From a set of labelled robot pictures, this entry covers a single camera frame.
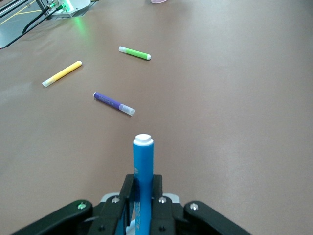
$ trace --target purple marker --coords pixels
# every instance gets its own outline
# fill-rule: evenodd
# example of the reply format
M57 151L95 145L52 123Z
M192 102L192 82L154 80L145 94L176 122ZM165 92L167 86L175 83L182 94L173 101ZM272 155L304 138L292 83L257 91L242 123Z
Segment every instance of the purple marker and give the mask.
M100 94L98 92L93 93L93 97L99 101L102 101L103 103L106 103L108 105L113 106L116 109L119 109L120 111L123 111L127 114L129 114L130 116L132 116L135 113L135 109L128 107L125 104L122 104L114 99L111 99L103 94Z

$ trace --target marker cap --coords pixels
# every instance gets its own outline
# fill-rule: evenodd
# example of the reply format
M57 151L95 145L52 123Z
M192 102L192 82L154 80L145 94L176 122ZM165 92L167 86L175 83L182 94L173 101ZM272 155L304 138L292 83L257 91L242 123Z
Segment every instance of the marker cap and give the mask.
M131 107L128 107L127 105L125 104L120 104L119 106L119 110L120 111L123 111L125 113L127 113L128 115L132 116L134 113L135 113L135 109L131 108Z

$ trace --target green marker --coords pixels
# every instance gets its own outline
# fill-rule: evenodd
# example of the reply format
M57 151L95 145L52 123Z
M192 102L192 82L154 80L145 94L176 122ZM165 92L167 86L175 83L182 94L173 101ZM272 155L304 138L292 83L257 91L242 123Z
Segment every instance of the green marker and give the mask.
M145 59L145 60L151 60L151 55L149 55L147 53L143 53L143 52L140 52L140 51L137 51L137 50L133 50L133 49L129 49L129 48L126 48L126 47L119 47L118 50L120 52L129 54L129 55L134 55L134 56L137 56L137 57Z

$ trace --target marker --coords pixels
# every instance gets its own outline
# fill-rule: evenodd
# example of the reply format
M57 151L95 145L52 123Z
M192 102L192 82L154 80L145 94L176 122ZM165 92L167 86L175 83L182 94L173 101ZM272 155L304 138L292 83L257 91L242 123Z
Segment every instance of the marker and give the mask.
M68 66L66 69L63 69L61 72L58 72L56 75L50 77L48 80L43 82L43 86L47 87L51 85L52 83L56 82L60 78L64 77L65 75L69 74L70 72L74 71L78 67L81 67L83 63L79 60L76 61L74 64Z
M154 141L150 135L137 135L134 147L135 234L148 235L151 222Z
M120 52L129 54L129 55L134 55L134 56L137 56L137 57L145 59L145 60L151 60L151 55L149 55L147 53L143 53L143 52L140 52L140 51L137 51L137 50L133 50L133 49L129 49L129 48L126 48L126 47L119 47L118 50Z
M103 103L111 105L112 107L129 114L130 116L132 116L135 113L135 109L128 107L127 105L122 104L98 92L93 93L93 97L99 101L102 101Z

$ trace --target screw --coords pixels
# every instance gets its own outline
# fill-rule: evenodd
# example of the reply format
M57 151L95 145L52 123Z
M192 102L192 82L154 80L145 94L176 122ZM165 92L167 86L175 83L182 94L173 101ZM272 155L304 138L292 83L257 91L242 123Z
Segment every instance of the screw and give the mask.
M99 231L100 232L102 232L102 231L104 231L106 228L104 227L104 225L101 225L100 227L99 227Z
M191 204L190 204L190 209L196 211L198 208L199 208L199 207L198 207L198 205L197 205L196 203L191 203Z
M113 203L118 203L118 202L119 202L119 198L118 198L118 197L113 198L113 199L112 199L112 202L113 202Z
M77 206L77 209L79 209L79 210L82 210L82 209L84 209L84 208L86 208L86 202L81 202L78 206Z
M160 202L160 203L162 203L162 204L166 203L166 197L160 197L160 198L158 199L158 202Z

